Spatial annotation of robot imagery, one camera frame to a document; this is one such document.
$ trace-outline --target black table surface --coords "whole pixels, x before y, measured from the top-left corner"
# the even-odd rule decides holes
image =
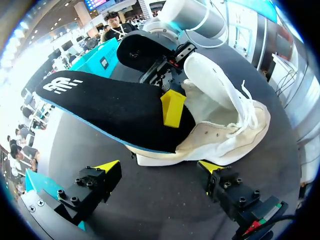
[[[202,44],[214,41],[196,37]],[[260,144],[232,164],[243,181],[260,189],[264,201],[271,195],[289,204],[294,213],[300,184],[298,149],[288,117],[277,95],[258,71],[231,47],[198,49],[224,70],[237,89],[245,80],[252,98],[271,114],[269,130]],[[119,63],[111,78],[137,82],[141,72]],[[49,176],[63,187],[78,171],[120,160],[122,179],[107,203],[101,203],[86,222],[96,235],[110,240],[218,240],[231,239],[238,228],[200,186],[196,162],[143,167],[131,159],[126,147],[68,113],[62,115],[49,162]],[[287,225],[277,223],[275,235]]]

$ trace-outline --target cable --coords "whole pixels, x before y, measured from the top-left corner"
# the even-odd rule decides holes
[[[279,87],[280,84],[281,84],[281,82],[282,82],[283,80],[287,79],[287,77],[289,76],[289,74],[290,74],[291,72],[292,72],[292,70],[290,70],[283,78],[281,78],[281,80],[279,81],[279,83],[278,83],[277,86],[276,86],[275,93],[278,93],[278,91],[282,88],[282,86]]]
[[[275,224],[277,222],[280,222],[280,221],[283,221],[283,220],[295,220],[296,219],[296,216],[295,215],[283,215],[283,216],[280,216],[280,217],[277,217],[277,218],[274,218],[274,219],[271,219],[269,221],[267,221],[266,223],[258,226],[256,229],[254,229],[253,231],[241,236],[239,238],[239,240],[244,240],[244,239],[247,239],[248,237],[250,237],[251,235],[253,235],[254,233],[260,231],[261,229],[264,229],[265,227],[267,226],[270,226],[272,224]]]
[[[290,70],[290,71],[287,73],[287,75],[284,76],[284,77],[279,81],[279,84],[277,85],[276,90],[275,90],[275,93],[277,94],[278,97],[279,97],[281,94],[283,94],[284,91],[287,90],[292,84],[295,83],[295,80],[293,80],[293,82],[291,82],[291,83],[289,84],[289,86],[287,86],[288,83],[295,77],[296,74],[297,74],[296,71]],[[286,79],[287,79],[287,77],[288,77],[289,75],[291,75],[291,78],[290,78],[287,82],[285,82]]]
[[[221,17],[222,17],[222,19],[223,19],[223,21],[224,21],[224,24],[225,24],[225,26],[226,26],[226,28],[225,28],[225,39],[224,39],[224,41],[222,42],[222,43],[220,43],[220,44],[218,44],[218,45],[215,45],[215,46],[204,46],[204,45],[201,45],[201,44],[199,44],[199,43],[196,43],[195,41],[193,41],[192,39],[191,39],[191,37],[189,36],[189,34],[187,33],[187,31],[185,30],[184,32],[185,32],[185,35],[186,35],[186,37],[188,38],[188,40],[190,41],[190,42],[192,42],[194,45],[197,45],[197,46],[199,46],[199,47],[201,47],[201,48],[205,48],[205,49],[215,49],[215,48],[218,48],[218,47],[221,47],[223,44],[225,44],[226,42],[227,42],[227,40],[228,40],[228,38],[229,38],[229,30],[228,30],[228,26],[227,26],[227,21],[225,20],[225,18],[224,18],[224,16],[222,15],[222,13],[220,12],[220,10],[216,7],[216,5],[211,1],[211,0],[207,0],[207,9],[208,9],[208,3],[210,3],[212,6],[214,6],[216,9],[217,9],[217,11],[219,12],[219,14],[221,15]],[[207,16],[207,14],[206,14],[206,16],[204,17],[204,22],[207,20],[207,18],[208,18],[208,16]]]

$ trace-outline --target white shoe upper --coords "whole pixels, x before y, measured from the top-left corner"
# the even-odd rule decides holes
[[[133,147],[141,166],[166,166],[181,161],[209,160],[224,166],[249,153],[266,135],[270,114],[252,99],[243,81],[238,91],[223,70],[207,57],[191,54],[184,63],[188,79],[181,85],[185,105],[196,126],[176,148],[176,153],[154,153]]]

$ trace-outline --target white shoelace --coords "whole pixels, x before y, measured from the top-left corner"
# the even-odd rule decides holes
[[[241,106],[244,112],[244,118],[238,123],[230,123],[228,127],[239,128],[236,132],[228,134],[228,138],[234,138],[246,130],[248,127],[251,129],[256,129],[258,127],[258,118],[256,116],[256,110],[254,106],[254,101],[248,89],[245,87],[245,80],[243,80],[241,85],[242,91],[247,95],[246,98],[240,91],[236,90],[237,95],[241,101]]]

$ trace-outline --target lanyard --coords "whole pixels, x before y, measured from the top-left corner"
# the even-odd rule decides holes
[[[117,34],[119,34],[118,40],[122,40],[122,38],[126,35],[126,33],[124,31],[124,28],[122,27],[122,24],[120,24],[120,28],[121,28],[121,32],[119,32],[118,30],[113,29],[112,27],[110,28],[112,31],[114,31]]]

